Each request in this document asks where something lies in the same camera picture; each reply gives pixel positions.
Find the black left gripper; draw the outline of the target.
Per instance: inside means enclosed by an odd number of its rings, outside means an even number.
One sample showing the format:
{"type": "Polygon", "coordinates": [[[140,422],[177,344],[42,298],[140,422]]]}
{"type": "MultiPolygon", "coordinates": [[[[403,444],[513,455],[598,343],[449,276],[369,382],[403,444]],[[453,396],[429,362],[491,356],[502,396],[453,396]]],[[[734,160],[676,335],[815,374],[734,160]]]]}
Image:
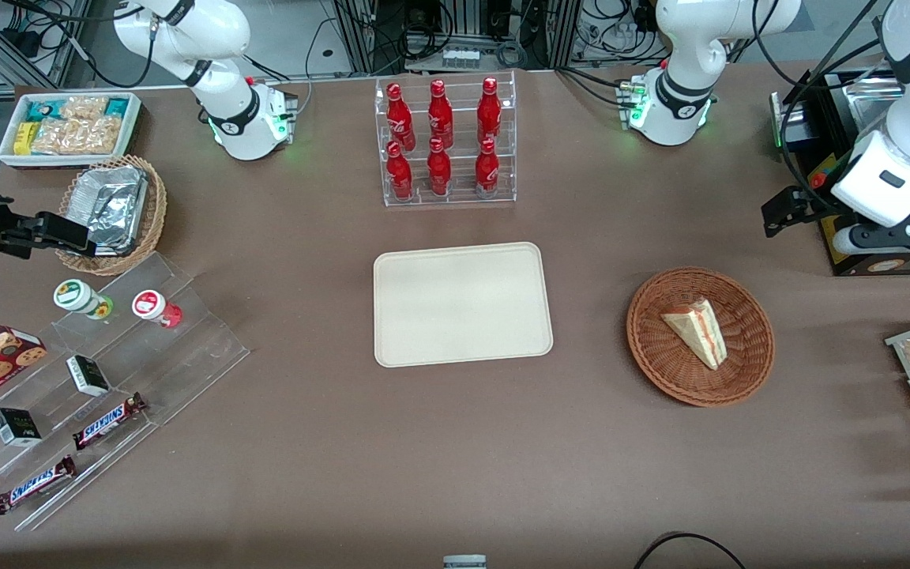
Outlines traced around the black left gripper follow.
{"type": "MultiPolygon", "coordinates": [[[[827,212],[829,206],[811,190],[785,187],[777,195],[777,202],[762,206],[763,233],[770,239],[796,224],[808,223],[807,217],[827,212]]],[[[893,227],[856,224],[848,229],[848,242],[853,247],[910,247],[910,215],[893,227]]]]}

